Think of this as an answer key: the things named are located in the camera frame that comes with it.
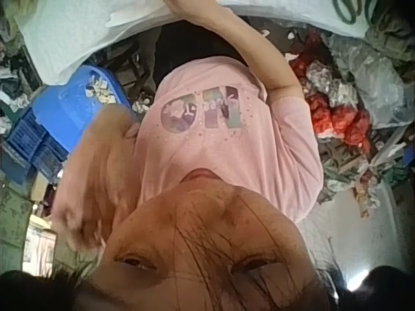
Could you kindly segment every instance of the floor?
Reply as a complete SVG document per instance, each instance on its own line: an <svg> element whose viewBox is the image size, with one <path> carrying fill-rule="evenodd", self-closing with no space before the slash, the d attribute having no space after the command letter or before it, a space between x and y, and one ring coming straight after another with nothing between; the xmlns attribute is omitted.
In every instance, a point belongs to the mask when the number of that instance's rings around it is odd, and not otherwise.
<svg viewBox="0 0 415 311"><path fill-rule="evenodd" d="M341 192L335 201L314 208L299 224L316 265L324 268L336 260L347 282L376 266L389 265L409 271L410 238L405 232L412 223L401 223L396 207L389 202L384 185L379 189L382 205L361 218L352 191Z"/></svg>

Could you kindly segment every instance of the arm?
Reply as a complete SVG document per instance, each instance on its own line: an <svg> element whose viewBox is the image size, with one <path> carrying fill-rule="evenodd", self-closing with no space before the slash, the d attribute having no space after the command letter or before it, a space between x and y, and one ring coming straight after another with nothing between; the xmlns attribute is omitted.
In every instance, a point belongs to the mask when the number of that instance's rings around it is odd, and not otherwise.
<svg viewBox="0 0 415 311"><path fill-rule="evenodd" d="M278 197L279 206L291 220L299 222L316 203L324 180L310 109L303 99L285 97L274 103L271 110L281 163L276 193L284 194Z"/></svg>
<svg viewBox="0 0 415 311"><path fill-rule="evenodd" d="M104 107L69 156L52 208L53 227L73 249L91 249L136 207L137 126L130 112Z"/></svg>
<svg viewBox="0 0 415 311"><path fill-rule="evenodd" d="M286 96L303 98L302 87L284 56L258 31L216 0L165 0L186 20L223 37L264 83L270 102Z"/></svg>

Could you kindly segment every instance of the green hose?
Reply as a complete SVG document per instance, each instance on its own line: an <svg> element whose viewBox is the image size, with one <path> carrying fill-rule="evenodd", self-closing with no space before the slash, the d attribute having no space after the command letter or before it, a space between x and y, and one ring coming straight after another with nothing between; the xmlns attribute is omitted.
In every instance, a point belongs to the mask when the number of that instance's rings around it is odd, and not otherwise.
<svg viewBox="0 0 415 311"><path fill-rule="evenodd" d="M340 1L342 1L343 5L347 8L350 18L347 18L341 7L340 7ZM370 15L370 7L372 5L373 0L366 0L364 3L364 16L369 23L369 25L373 25L376 23L376 21L380 18L382 18L385 14L385 11L383 13L378 13L378 16L376 16L376 20L373 20L375 17L375 12L379 12L377 8L375 7L375 10L373 12L373 15ZM353 25L356 23L357 17L362 14L363 9L363 0L357 0L357 8L355 8L353 0L333 0L333 6L335 7L336 13L339 16L339 18L348 25Z"/></svg>

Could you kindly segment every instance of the blue plastic basket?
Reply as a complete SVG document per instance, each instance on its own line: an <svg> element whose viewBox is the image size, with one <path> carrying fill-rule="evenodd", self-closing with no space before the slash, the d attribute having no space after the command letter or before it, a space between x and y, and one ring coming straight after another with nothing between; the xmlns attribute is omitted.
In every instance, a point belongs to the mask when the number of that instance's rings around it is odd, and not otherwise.
<svg viewBox="0 0 415 311"><path fill-rule="evenodd" d="M90 78L102 78L116 101L129 109L130 103L124 91L111 72L106 69L83 65L64 86L48 86L33 102L36 120L69 153L78 144L82 132L102 108L97 98L88 98L85 88Z"/></svg>
<svg viewBox="0 0 415 311"><path fill-rule="evenodd" d="M62 169L62 163L45 144L41 145L34 154L32 164L50 183L55 181L59 171Z"/></svg>
<svg viewBox="0 0 415 311"><path fill-rule="evenodd" d="M53 152L53 154L59 159L59 161L64 162L67 158L67 151L62 147L57 141L51 136L46 136L42 144L47 145Z"/></svg>
<svg viewBox="0 0 415 311"><path fill-rule="evenodd" d="M28 109L10 132L7 142L30 161L45 135L46 129L36 122L33 111Z"/></svg>
<svg viewBox="0 0 415 311"><path fill-rule="evenodd" d="M6 141L1 144L0 163L6 177L19 185L33 178L36 173L34 167Z"/></svg>
<svg viewBox="0 0 415 311"><path fill-rule="evenodd" d="M32 130L36 133L36 135L38 135L39 137L44 137L44 136L45 136L45 134L47 133L46 129L45 129L42 125L40 125L40 124L37 122L36 117L35 117L35 115L34 115L34 113L33 113L32 108L28 108L28 109L24 112L24 114L23 114L23 116L22 116L21 120L25 121L25 122L27 123L27 125L29 125L29 126L30 126L30 128L31 128L31 129L32 129Z"/></svg>

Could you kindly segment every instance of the blue container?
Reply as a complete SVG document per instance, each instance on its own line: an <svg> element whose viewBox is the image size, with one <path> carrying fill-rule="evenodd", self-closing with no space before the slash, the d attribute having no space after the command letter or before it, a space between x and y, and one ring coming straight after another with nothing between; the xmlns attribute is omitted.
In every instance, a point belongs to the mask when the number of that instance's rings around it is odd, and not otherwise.
<svg viewBox="0 0 415 311"><path fill-rule="evenodd" d="M57 141L55 141L53 137L47 135L42 144L48 146L59 161L64 162L66 160L68 155L67 151Z"/></svg>
<svg viewBox="0 0 415 311"><path fill-rule="evenodd" d="M32 110L28 109L10 132L7 142L30 161L45 135L46 129L36 122Z"/></svg>
<svg viewBox="0 0 415 311"><path fill-rule="evenodd" d="M130 109L130 103L114 75L90 65L79 67L66 85L47 87L32 105L37 121L69 153L102 108L102 104L95 97L88 98L85 94L91 76L106 80L116 101Z"/></svg>
<svg viewBox="0 0 415 311"><path fill-rule="evenodd" d="M53 154L52 150L46 146L41 145L34 154L32 164L36 167L50 183L53 183L62 169L62 163Z"/></svg>
<svg viewBox="0 0 415 311"><path fill-rule="evenodd" d="M6 177L19 185L24 185L36 173L34 167L6 141L1 144L0 164Z"/></svg>
<svg viewBox="0 0 415 311"><path fill-rule="evenodd" d="M47 133L46 129L38 123L38 121L36 120L36 117L34 116L32 108L28 108L24 112L21 119L30 126L32 131L34 131L37 136L44 137L46 135Z"/></svg>

